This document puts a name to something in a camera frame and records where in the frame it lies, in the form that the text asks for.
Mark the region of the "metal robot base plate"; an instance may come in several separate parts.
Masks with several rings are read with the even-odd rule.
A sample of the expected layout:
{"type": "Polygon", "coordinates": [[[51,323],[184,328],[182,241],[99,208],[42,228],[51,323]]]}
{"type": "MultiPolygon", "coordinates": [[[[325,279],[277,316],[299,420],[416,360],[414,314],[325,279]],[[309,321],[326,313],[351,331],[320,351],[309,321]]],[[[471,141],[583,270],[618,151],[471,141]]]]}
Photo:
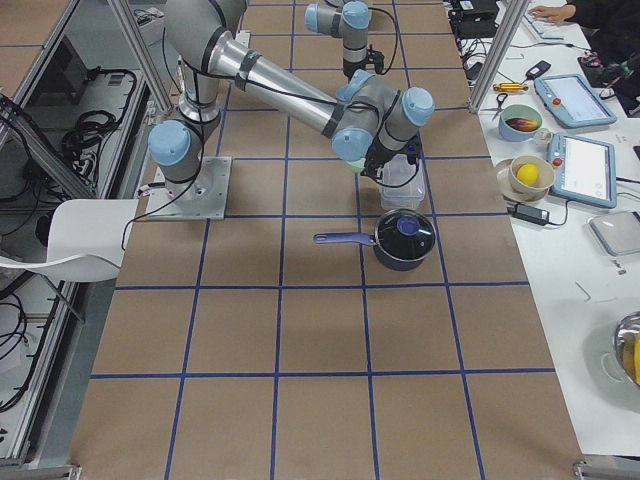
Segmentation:
{"type": "Polygon", "coordinates": [[[233,159],[205,156],[195,183],[177,200],[180,185],[154,188],[148,196],[146,213],[150,220],[223,220],[233,159]]]}

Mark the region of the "person hand at desk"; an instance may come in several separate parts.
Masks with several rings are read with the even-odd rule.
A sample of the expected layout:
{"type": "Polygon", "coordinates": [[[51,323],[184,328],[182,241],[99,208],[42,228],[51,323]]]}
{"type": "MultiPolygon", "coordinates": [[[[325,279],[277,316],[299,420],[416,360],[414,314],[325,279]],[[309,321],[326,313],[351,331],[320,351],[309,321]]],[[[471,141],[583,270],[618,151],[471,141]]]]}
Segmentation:
{"type": "Polygon", "coordinates": [[[528,14],[538,20],[558,24],[571,19],[576,12],[576,7],[572,4],[565,4],[560,7],[536,6],[528,11],[528,14]]]}

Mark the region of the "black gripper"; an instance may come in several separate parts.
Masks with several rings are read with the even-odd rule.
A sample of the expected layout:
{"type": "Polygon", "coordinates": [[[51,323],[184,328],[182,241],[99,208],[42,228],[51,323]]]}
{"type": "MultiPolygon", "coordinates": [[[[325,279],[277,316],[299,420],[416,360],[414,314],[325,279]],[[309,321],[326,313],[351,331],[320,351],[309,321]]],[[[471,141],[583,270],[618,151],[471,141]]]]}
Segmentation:
{"type": "Polygon", "coordinates": [[[382,168],[395,156],[395,151],[384,146],[380,141],[374,141],[367,150],[361,176],[371,179],[382,178],[382,168]]]}

